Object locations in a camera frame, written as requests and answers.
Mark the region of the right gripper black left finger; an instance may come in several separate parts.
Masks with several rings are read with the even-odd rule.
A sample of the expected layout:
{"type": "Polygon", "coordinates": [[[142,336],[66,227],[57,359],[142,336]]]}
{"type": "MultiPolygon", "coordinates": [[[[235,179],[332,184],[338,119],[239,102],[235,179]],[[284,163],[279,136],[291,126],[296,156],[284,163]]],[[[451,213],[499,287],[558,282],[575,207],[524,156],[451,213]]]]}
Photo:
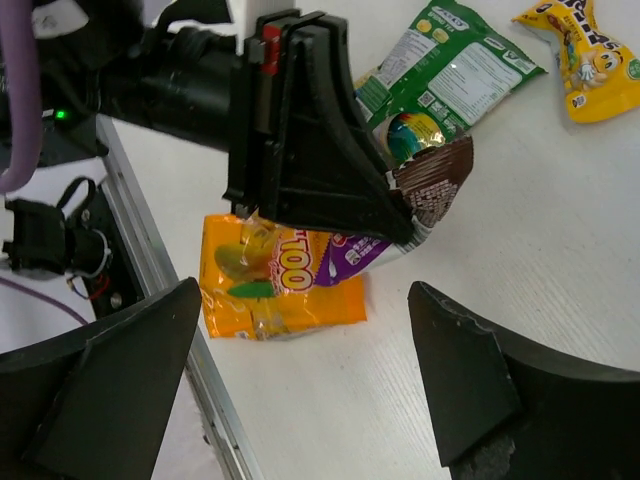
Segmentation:
{"type": "Polygon", "coordinates": [[[187,278],[2,354],[2,478],[150,478],[200,308],[187,278]]]}

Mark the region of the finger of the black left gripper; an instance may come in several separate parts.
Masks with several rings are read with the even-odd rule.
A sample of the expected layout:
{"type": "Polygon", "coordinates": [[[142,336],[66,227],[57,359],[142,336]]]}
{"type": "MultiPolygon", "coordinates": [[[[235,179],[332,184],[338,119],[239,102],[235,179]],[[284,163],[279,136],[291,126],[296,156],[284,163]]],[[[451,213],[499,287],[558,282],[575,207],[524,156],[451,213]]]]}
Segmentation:
{"type": "Polygon", "coordinates": [[[409,207],[386,179],[350,71],[348,23],[321,11],[259,17],[231,76],[224,199],[238,216],[404,244],[409,207]]]}

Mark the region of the yellow candy packet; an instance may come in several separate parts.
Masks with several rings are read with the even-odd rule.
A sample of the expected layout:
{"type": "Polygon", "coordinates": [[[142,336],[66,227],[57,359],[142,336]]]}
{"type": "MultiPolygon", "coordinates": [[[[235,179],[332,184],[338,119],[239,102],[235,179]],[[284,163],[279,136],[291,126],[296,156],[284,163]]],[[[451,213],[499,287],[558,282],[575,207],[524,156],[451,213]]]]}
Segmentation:
{"type": "Polygon", "coordinates": [[[540,1],[512,21],[554,48],[573,122],[597,123],[639,107],[639,59],[600,31],[592,1],[540,1]]]}

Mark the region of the dark purple candy packet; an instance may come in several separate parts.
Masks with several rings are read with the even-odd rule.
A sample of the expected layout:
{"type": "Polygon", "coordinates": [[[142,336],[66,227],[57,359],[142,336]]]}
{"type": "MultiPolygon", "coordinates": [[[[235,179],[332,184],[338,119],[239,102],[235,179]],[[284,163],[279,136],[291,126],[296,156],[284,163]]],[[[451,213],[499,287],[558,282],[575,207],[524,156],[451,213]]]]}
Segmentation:
{"type": "Polygon", "coordinates": [[[328,287],[394,261],[423,244],[452,206],[474,163],[473,139],[460,134],[440,147],[414,154],[387,173],[391,190],[411,210],[414,233],[407,243],[394,244],[369,236],[333,234],[315,277],[328,287]]]}

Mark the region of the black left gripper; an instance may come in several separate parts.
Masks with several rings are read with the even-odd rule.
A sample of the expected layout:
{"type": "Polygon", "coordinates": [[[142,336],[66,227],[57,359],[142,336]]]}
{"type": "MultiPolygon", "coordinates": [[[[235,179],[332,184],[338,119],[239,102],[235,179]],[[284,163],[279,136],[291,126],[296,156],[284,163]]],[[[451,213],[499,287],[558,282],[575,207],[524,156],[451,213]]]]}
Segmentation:
{"type": "Polygon", "coordinates": [[[100,115],[215,150],[250,138],[250,81],[238,39],[205,20],[170,31],[138,19],[35,19],[47,150],[103,150],[100,115]]]}

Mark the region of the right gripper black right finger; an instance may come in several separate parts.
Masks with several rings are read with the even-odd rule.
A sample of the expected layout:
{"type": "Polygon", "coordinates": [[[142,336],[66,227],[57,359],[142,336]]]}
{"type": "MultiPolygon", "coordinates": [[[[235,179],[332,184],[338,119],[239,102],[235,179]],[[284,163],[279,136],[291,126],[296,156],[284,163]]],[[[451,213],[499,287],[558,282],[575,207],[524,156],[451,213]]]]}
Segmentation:
{"type": "Polygon", "coordinates": [[[455,479],[635,479],[639,375],[497,325],[414,283],[411,327],[439,460],[455,479]]]}

